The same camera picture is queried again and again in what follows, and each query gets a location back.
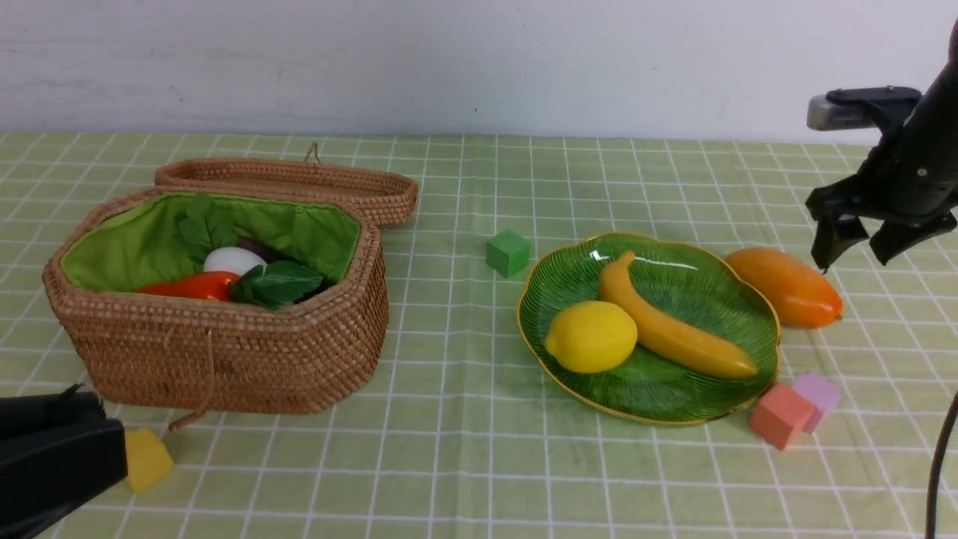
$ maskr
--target wicker basket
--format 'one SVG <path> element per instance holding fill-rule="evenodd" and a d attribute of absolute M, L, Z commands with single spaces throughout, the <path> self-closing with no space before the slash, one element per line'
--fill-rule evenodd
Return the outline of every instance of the wicker basket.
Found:
<path fill-rule="evenodd" d="M 242 195 L 328 203 L 359 223 L 346 277 L 279 311 L 239 303 L 95 293 L 71 285 L 61 259 L 110 217 L 168 192 Z M 271 194 L 204 186 L 161 186 L 99 206 L 43 271 L 54 314 L 86 365 L 94 388 L 121 404 L 194 410 L 307 414 L 324 410 L 370 380 L 389 322 L 378 229 L 342 200 L 315 193 Z"/>
<path fill-rule="evenodd" d="M 405 223 L 416 209 L 419 186 L 406 176 L 322 163 L 313 143 L 302 162 L 256 158 L 198 158 L 156 170 L 156 185 L 241 185 L 269 194 L 343 201 L 377 226 Z"/>

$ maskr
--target cable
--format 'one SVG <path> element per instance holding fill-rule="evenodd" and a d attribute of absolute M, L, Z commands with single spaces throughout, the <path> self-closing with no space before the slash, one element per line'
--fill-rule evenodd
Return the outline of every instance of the cable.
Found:
<path fill-rule="evenodd" d="M 951 399 L 951 408 L 945 416 L 942 433 L 938 435 L 935 456 L 931 459 L 931 473 L 928 475 L 928 505 L 924 514 L 924 539 L 935 539 L 935 526 L 938 524 L 938 484 L 942 480 L 942 464 L 948 449 L 948 440 L 958 417 L 958 393 Z"/>

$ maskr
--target green plate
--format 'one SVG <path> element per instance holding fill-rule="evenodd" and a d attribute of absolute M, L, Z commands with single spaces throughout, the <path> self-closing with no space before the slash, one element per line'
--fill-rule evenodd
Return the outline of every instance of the green plate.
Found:
<path fill-rule="evenodd" d="M 562 309 L 597 299 L 599 272 L 626 250 L 636 259 L 632 285 L 650 304 L 730 340 L 759 374 L 726 381 L 695 373 L 636 346 L 622 365 L 598 374 L 563 368 L 543 346 Z M 546 374 L 594 408 L 645 423 L 698 424 L 751 404 L 777 380 L 782 326 L 768 301 L 716 255 L 696 246 L 611 233 L 557 249 L 533 267 L 516 308 L 519 333 Z"/>

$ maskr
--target yellow cube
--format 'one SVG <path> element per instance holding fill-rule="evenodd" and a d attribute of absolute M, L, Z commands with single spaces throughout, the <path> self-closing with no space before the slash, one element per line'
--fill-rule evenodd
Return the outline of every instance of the yellow cube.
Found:
<path fill-rule="evenodd" d="M 173 459 L 163 440 L 150 429 L 126 431 L 126 482 L 143 494 L 173 471 Z"/>

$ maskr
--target green checkered tablecloth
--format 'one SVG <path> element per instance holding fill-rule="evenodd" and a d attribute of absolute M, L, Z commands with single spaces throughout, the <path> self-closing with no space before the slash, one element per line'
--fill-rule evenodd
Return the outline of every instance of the green checkered tablecloth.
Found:
<path fill-rule="evenodd" d="M 958 235 L 881 268 L 866 248 L 829 278 L 847 302 L 824 331 L 787 331 L 783 378 L 823 373 L 843 400 L 780 453 L 739 414 L 651 428 L 600 415 L 544 378 L 516 330 L 525 271 L 484 262 L 512 228 L 534 257 L 611 230 L 725 253 L 806 260 L 808 191 L 867 149 L 832 145 L 434 136 L 0 134 L 0 395 L 84 380 L 40 269 L 96 204 L 196 156 L 301 159 L 421 183 L 414 219 L 383 232 L 392 321 L 375 378 L 313 416 L 109 405 L 162 432 L 175 472 L 119 484 L 44 537 L 643 539 L 919 537 L 931 448 L 958 389 Z M 958 534 L 958 458 L 940 532 Z"/>

